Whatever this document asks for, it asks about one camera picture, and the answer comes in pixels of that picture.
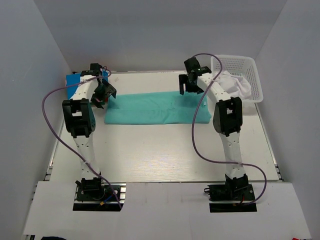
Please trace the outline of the teal t shirt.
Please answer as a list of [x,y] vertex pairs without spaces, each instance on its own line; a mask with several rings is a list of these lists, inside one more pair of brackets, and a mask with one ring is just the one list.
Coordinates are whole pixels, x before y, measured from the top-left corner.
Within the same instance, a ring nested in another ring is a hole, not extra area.
[[106,125],[191,124],[202,93],[178,91],[118,95],[108,100]]

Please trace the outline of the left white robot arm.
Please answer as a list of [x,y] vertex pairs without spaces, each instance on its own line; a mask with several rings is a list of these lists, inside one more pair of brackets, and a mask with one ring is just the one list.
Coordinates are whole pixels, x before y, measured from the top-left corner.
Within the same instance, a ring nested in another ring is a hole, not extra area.
[[62,102],[66,130],[80,155],[81,178],[84,180],[92,180],[101,174],[93,146],[96,119],[92,106],[103,109],[109,97],[116,98],[117,90],[108,82],[110,74],[107,67],[91,63],[89,70],[80,73],[75,92]]

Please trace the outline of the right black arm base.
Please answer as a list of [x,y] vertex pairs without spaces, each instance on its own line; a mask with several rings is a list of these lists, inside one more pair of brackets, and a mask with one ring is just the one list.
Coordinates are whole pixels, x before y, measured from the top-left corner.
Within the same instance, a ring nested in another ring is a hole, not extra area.
[[247,188],[231,192],[225,184],[210,184],[204,188],[209,198],[210,213],[254,213],[257,212],[256,203],[247,204],[255,200],[254,189],[251,184]]

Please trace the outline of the white t shirt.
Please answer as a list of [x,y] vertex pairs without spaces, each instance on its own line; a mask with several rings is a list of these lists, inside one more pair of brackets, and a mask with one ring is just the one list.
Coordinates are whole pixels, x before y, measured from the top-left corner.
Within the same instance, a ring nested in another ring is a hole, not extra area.
[[242,76],[233,75],[225,70],[217,77],[216,82],[232,97],[245,100],[252,96],[252,87]]

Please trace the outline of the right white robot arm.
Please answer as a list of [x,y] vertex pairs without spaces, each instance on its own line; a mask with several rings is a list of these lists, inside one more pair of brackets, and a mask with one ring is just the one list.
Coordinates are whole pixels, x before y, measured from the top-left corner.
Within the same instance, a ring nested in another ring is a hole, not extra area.
[[[203,93],[196,107],[192,125],[191,140],[197,155],[203,160],[216,164],[226,164],[225,184],[226,195],[236,200],[244,193],[244,188],[249,185],[248,176],[242,165],[240,150],[240,130],[243,124],[242,100],[227,93],[216,82],[222,73],[220,70],[216,76],[207,66],[201,66],[196,57],[184,61],[186,74],[179,75],[179,93]],[[197,150],[195,143],[195,120],[198,110],[205,97],[214,104],[212,124],[222,141],[225,161],[216,161],[205,158]]]

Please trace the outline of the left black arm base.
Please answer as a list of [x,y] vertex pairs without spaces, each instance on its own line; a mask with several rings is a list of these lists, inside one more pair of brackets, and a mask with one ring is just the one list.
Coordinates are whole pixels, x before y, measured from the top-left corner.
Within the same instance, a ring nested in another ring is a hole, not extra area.
[[76,187],[73,207],[74,212],[120,212],[125,203],[126,184],[102,185],[102,192],[93,194]]

